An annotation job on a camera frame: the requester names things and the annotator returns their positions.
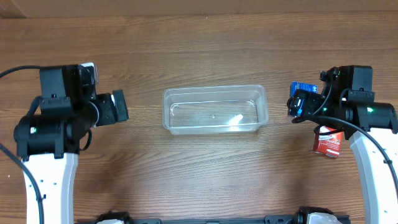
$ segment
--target small package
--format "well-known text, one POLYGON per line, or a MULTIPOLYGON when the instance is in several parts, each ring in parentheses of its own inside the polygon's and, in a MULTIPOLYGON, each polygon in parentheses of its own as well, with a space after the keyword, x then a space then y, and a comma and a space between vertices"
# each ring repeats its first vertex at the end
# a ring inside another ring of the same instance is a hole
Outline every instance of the small package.
MULTIPOLYGON (((320 133, 327 133, 334 131, 333 128, 322 126, 319 129, 320 133)), ((315 142, 313 145, 313 152, 324 154, 326 156, 337 158, 340 155, 341 140, 343 139, 343 132, 329 134, 327 136, 315 135, 315 142)))
POLYGON ((296 92, 296 90, 298 90, 298 89, 311 91, 313 93, 316 93, 318 91, 318 87, 316 85, 292 82, 292 84, 290 85, 290 97, 292 97, 294 95, 294 93, 296 92))

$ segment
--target red box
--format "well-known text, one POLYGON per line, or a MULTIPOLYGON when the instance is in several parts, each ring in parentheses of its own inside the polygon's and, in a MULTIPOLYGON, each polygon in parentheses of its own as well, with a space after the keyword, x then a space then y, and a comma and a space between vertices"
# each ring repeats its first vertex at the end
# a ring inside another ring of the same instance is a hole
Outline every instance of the red box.
MULTIPOLYGON (((322 126, 319 129, 320 133, 327 133, 334 131, 333 128, 322 126)), ((315 142, 313 145, 313 152, 324 154, 326 156, 337 158, 340 155, 341 140, 343 139, 343 133, 329 134, 327 136, 315 135, 315 142)))

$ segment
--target brown tabletop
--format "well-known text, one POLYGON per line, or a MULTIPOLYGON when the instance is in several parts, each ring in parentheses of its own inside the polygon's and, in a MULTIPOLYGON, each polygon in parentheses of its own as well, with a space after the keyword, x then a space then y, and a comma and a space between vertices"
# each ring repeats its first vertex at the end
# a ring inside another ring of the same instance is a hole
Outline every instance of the brown tabletop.
MULTIPOLYGON (((310 152, 313 128, 292 124, 292 81, 371 65, 376 101, 398 108, 398 13, 0 19, 0 70, 94 62, 97 93, 123 89, 130 120, 93 130, 75 178, 75 220, 108 210, 134 218, 233 218, 326 207, 363 223, 348 142, 338 159, 310 152), (256 133, 173 136, 162 126, 167 88, 260 84, 270 122, 256 133)), ((0 141, 40 95, 37 70, 0 79, 0 141)), ((0 154, 0 223, 25 223, 22 171, 0 154)))

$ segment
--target empty white container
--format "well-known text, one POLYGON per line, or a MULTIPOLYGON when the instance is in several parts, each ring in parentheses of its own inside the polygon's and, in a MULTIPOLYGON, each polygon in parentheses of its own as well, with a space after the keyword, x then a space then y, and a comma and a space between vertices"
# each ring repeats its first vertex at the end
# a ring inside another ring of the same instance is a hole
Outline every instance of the empty white container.
POLYGON ((176 88, 164 92, 163 125, 172 134, 255 131, 268 122, 261 85, 176 88))

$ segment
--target wooden table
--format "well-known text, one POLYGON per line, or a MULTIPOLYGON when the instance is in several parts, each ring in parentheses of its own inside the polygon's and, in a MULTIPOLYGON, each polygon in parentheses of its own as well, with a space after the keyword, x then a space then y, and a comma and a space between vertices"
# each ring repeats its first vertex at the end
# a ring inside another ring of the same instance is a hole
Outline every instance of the wooden table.
MULTIPOLYGON (((291 124, 292 81, 320 70, 371 65, 376 101, 398 108, 398 12, 0 20, 0 70, 94 62, 98 93, 123 89, 130 120, 93 130, 75 179, 75 220, 108 210, 134 218, 233 218, 326 207, 363 223, 348 142, 330 159, 310 152, 314 123, 291 124), (256 133, 173 136, 162 126, 166 88, 260 84, 270 122, 256 133)), ((0 141, 13 129, 39 74, 0 80, 0 141)), ((0 223, 25 223, 21 170, 0 154, 0 223)))

